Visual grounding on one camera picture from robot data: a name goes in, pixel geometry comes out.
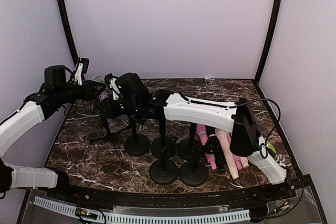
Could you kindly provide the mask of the black tripod shock-mount stand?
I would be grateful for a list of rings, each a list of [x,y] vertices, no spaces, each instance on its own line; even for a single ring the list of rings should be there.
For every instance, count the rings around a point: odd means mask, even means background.
[[[98,101],[96,102],[96,107],[99,109],[99,103],[98,103]],[[89,143],[90,144],[94,144],[96,142],[106,141],[106,142],[111,143],[113,145],[113,147],[114,147],[115,150],[116,150],[115,142],[118,140],[120,134],[122,132],[130,129],[130,126],[127,125],[126,127],[122,128],[122,129],[120,129],[118,131],[111,132],[110,131],[110,126],[108,124],[103,124],[101,122],[101,119],[100,119],[100,126],[102,126],[102,128],[105,129],[106,134],[104,136],[102,136],[102,137],[89,140]]]

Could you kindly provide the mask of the black stand of small beige microphone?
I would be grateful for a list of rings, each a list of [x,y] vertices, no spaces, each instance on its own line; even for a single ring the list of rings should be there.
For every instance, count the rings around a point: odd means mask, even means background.
[[[132,135],[127,137],[124,143],[125,151],[131,156],[141,156],[146,154],[150,149],[150,141],[147,136],[137,133],[136,121],[129,119],[129,126]]]

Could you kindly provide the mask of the black round-base stand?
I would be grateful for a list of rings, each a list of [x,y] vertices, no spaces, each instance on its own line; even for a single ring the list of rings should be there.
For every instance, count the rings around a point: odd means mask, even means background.
[[[194,151],[192,160],[183,163],[179,169],[181,182],[190,187],[198,187],[207,181],[210,164],[207,162],[203,146]]]
[[[177,137],[167,137],[165,146],[162,147],[161,139],[156,138],[151,144],[151,153],[158,160],[154,161],[149,169],[150,178],[159,185],[168,185],[173,183],[178,176],[177,165],[170,160],[176,153]]]

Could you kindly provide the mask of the black stand with clip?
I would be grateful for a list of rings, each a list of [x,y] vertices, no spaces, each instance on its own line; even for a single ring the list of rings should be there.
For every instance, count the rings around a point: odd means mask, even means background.
[[[194,157],[194,151],[202,147],[201,141],[195,138],[196,129],[197,124],[191,123],[189,137],[183,139],[178,144],[177,153],[183,160],[192,160]]]

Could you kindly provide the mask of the black round-base stand front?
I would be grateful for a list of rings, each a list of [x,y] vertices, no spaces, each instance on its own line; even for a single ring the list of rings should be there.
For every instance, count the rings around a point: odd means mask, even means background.
[[[190,187],[198,187],[207,181],[210,164],[207,162],[203,146],[194,151],[192,160],[183,163],[179,169],[181,182]]]

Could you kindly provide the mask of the black microphone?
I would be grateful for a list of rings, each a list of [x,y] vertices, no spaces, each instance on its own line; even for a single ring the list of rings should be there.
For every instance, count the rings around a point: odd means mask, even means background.
[[[217,170],[219,173],[223,174],[225,173],[224,154],[223,154],[223,150],[221,148],[220,142],[216,136],[215,128],[207,126],[206,131],[207,131],[208,139],[210,140],[210,146],[214,153]]]

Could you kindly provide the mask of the small beige microphone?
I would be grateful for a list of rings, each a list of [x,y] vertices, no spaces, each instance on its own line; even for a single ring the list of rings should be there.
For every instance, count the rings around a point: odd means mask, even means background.
[[[216,137],[218,138],[221,144],[221,148],[223,150],[230,175],[232,179],[237,179],[239,177],[239,174],[238,174],[238,169],[237,169],[233,154],[231,153],[229,149],[228,134],[227,132],[220,130],[220,129],[215,129],[215,133],[216,133]]]

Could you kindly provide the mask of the glitter silver-head microphone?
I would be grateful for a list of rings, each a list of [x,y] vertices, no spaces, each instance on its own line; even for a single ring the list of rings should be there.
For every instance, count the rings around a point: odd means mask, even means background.
[[[97,82],[99,84],[103,84],[104,86],[105,81],[104,78],[100,75],[95,75],[92,77],[92,81]],[[98,95],[98,103],[100,104],[103,100],[109,98],[109,94],[106,91],[106,87],[104,87],[104,89],[102,88],[102,86],[99,86],[98,89],[101,91],[100,94]],[[116,126],[117,125],[117,120],[116,119],[111,119],[111,118],[107,118],[107,122],[109,126]]]

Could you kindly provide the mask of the beige microphone tall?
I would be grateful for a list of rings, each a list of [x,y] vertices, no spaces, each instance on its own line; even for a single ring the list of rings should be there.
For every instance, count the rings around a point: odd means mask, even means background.
[[[247,168],[249,167],[249,161],[248,161],[248,158],[246,157],[241,157],[240,158],[240,162],[241,162],[241,165],[243,168]]]

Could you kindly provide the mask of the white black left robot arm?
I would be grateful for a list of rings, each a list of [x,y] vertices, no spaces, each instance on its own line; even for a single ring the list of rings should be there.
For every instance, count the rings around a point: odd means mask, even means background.
[[[24,134],[65,104],[93,101],[106,88],[104,83],[83,79],[82,63],[77,65],[70,80],[66,79],[66,70],[64,65],[46,68],[39,91],[28,95],[19,109],[1,121],[1,157]],[[1,161],[1,194],[14,188],[53,188],[61,200],[69,201],[74,197],[74,189],[59,180],[60,175],[49,168],[17,166]]]

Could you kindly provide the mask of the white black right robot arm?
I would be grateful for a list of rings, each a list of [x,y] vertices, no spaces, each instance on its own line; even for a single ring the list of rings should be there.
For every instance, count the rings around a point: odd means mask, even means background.
[[[151,93],[140,77],[131,72],[120,77],[108,74],[103,83],[112,92],[112,97],[104,100],[107,118],[127,115],[131,121],[140,123],[153,119],[162,129],[166,121],[201,124],[213,127],[216,137],[225,141],[230,134],[230,151],[247,158],[271,183],[269,197],[278,200],[287,193],[291,186],[290,169],[268,147],[256,125],[250,101],[241,98],[238,102],[217,102],[164,89]]]

